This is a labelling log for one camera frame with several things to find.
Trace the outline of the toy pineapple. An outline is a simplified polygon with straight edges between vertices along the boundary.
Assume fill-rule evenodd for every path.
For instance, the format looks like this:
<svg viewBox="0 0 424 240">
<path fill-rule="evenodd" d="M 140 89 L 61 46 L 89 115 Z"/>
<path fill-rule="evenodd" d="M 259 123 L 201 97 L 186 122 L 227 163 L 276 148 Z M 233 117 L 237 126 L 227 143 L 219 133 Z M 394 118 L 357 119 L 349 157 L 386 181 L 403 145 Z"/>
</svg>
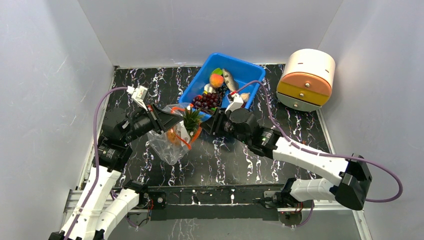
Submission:
<svg viewBox="0 0 424 240">
<path fill-rule="evenodd" d="M 193 105 L 187 107 L 173 106 L 170 110 L 172 114 L 180 113 L 183 116 L 183 121 L 175 125 L 172 129 L 166 132 L 168 141 L 175 146 L 186 146 L 190 150 L 192 143 L 199 137 L 202 116 L 199 110 L 194 110 Z"/>
</svg>

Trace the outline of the clear zip top bag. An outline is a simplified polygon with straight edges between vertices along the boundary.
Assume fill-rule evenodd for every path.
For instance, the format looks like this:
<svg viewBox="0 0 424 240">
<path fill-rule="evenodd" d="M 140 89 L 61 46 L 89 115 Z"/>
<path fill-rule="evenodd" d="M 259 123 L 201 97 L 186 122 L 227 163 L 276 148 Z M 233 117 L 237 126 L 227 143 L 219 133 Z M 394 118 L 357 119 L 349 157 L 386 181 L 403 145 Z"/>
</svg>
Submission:
<svg viewBox="0 0 424 240">
<path fill-rule="evenodd" d="M 183 120 L 165 133 L 150 131 L 147 134 L 148 143 L 162 161 L 175 165 L 194 148 L 194 142 L 203 130 L 200 127 L 202 116 L 192 103 L 187 102 L 170 104 L 163 110 L 183 117 Z"/>
</svg>

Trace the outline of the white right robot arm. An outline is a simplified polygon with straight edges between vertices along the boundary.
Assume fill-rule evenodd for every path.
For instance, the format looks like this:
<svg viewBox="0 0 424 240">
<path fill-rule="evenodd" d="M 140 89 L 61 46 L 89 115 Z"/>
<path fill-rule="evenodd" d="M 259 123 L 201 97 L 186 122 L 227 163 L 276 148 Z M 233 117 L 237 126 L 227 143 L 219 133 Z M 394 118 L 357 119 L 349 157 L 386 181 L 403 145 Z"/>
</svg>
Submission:
<svg viewBox="0 0 424 240">
<path fill-rule="evenodd" d="M 321 177 L 290 178 L 282 191 L 266 197 L 264 204 L 295 207 L 305 201 L 327 200 L 351 210 L 363 209 L 372 182 L 365 162 L 327 156 L 299 142 L 286 140 L 281 132 L 259 125 L 255 115 L 245 108 L 228 112 L 217 110 L 200 126 L 209 135 L 232 137 L 244 143 L 258 156 L 290 163 Z"/>
</svg>

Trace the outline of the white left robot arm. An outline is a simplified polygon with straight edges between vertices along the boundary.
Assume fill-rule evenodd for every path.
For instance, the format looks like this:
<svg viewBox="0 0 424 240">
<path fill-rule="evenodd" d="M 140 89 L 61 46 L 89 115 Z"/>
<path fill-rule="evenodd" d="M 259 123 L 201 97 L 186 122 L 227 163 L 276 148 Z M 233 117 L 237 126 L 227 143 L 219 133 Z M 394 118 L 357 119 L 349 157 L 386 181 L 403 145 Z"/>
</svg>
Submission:
<svg viewBox="0 0 424 240">
<path fill-rule="evenodd" d="M 94 144 L 94 160 L 85 188 L 67 222 L 49 239 L 106 240 L 132 208 L 147 206 L 147 187 L 135 180 L 129 181 L 108 207 L 105 203 L 133 152 L 130 143 L 151 131 L 165 133 L 181 121 L 181 115 L 154 104 L 140 108 L 132 117 L 121 108 L 107 111 L 99 140 Z"/>
</svg>

